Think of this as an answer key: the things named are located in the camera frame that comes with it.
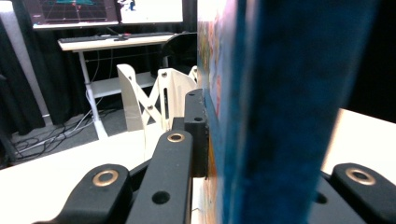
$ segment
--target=desk shelf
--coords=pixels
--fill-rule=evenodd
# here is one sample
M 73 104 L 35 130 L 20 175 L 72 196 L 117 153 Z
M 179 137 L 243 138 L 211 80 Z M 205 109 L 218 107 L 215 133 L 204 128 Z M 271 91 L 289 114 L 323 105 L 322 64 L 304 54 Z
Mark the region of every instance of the desk shelf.
M 154 85 L 155 78 L 150 72 L 136 74 L 136 81 L 141 88 Z M 91 83 L 93 97 L 100 98 L 121 93 L 120 81 L 117 77 L 94 81 Z

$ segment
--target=desk leg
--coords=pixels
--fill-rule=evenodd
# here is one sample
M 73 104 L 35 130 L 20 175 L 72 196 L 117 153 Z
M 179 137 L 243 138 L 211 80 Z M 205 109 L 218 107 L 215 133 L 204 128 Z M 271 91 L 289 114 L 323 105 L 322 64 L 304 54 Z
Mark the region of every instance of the desk leg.
M 90 77 L 88 76 L 87 66 L 85 64 L 84 53 L 79 52 L 78 56 L 79 56 L 79 62 L 81 64 L 81 68 L 82 68 L 82 75 L 84 76 L 85 87 L 87 88 L 88 99 L 89 99 L 88 101 L 89 101 L 89 103 L 91 105 L 91 109 L 92 109 L 92 114 L 93 114 L 92 119 L 93 119 L 93 124 L 95 125 L 96 133 L 98 134 L 99 139 L 107 138 L 107 133 L 106 133 L 105 127 L 103 126 L 103 123 L 100 120 L 98 109 L 96 107 L 95 98 L 93 97 L 91 81 L 90 81 Z

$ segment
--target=desk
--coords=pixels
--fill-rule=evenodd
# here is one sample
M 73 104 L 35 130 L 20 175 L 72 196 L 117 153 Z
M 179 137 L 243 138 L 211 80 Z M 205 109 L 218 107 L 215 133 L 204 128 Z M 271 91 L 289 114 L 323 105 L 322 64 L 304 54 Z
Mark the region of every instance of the desk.
M 117 134 L 0 171 L 1 222 L 53 219 L 74 186 L 92 168 L 105 163 L 134 168 L 144 160 L 143 151 L 138 150 L 143 146 L 142 138 L 136 136 Z M 351 161 L 374 169 L 395 184 L 395 136 L 396 124 L 341 109 L 322 170 L 330 174 L 334 165 Z M 151 147 L 156 145 L 153 142 L 148 142 Z
M 101 49 L 119 49 L 119 48 L 129 48 L 147 45 L 157 45 L 163 44 L 172 35 L 160 35 L 160 36 L 149 36 L 149 37 L 137 37 L 130 38 L 123 41 L 114 41 L 114 39 L 107 40 L 97 40 L 97 41 L 87 41 L 87 42 L 77 42 L 77 43 L 59 43 L 59 46 L 63 51 L 73 51 L 78 53 L 79 62 L 81 64 L 82 74 L 84 76 L 85 87 L 87 88 L 88 99 L 92 109 L 93 114 L 93 124 L 95 126 L 96 133 L 99 139 L 107 138 L 107 133 L 102 121 L 100 120 L 99 113 L 96 107 L 95 98 L 104 97 L 108 95 L 113 95 L 120 93 L 120 82 L 117 77 L 100 80 L 100 81 L 90 81 L 88 75 L 87 65 L 85 64 L 84 52 L 92 50 Z M 155 79 L 151 77 L 150 72 L 136 74 L 137 83 L 142 87 L 152 86 Z

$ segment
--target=gray floor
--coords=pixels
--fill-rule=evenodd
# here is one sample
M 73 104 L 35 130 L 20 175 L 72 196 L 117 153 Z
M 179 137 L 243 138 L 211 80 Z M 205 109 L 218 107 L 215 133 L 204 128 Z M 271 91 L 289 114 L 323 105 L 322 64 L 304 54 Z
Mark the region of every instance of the gray floor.
M 69 129 L 69 131 L 73 130 L 82 118 L 83 115 L 71 118 L 65 124 L 66 129 Z M 126 122 L 123 110 L 112 111 L 110 113 L 107 111 L 107 113 L 102 113 L 101 120 L 109 136 L 126 131 Z M 83 122 L 81 122 L 79 127 L 91 123 L 91 121 L 91 119 L 85 119 Z M 18 165 L 25 161 L 31 161 L 43 156 L 48 156 L 56 152 L 98 140 L 92 123 L 86 128 L 82 129 L 80 132 L 75 130 L 66 137 L 64 137 L 64 134 L 62 134 L 63 130 L 64 126 L 51 125 L 45 128 L 35 129 L 26 135 L 14 134 L 11 141 L 20 153 L 17 154 L 18 159 L 17 161 L 13 162 L 13 165 Z M 41 146 L 29 148 L 36 143 L 50 139 L 53 136 L 58 136 L 57 140 L 49 140 Z

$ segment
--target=image on screen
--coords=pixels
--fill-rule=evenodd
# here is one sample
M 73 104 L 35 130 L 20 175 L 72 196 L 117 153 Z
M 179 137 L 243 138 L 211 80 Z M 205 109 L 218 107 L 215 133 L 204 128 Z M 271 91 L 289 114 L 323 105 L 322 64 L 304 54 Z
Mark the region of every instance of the image on screen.
M 182 0 L 118 0 L 117 2 L 121 23 L 183 21 Z
M 24 0 L 34 28 L 117 24 L 114 0 Z

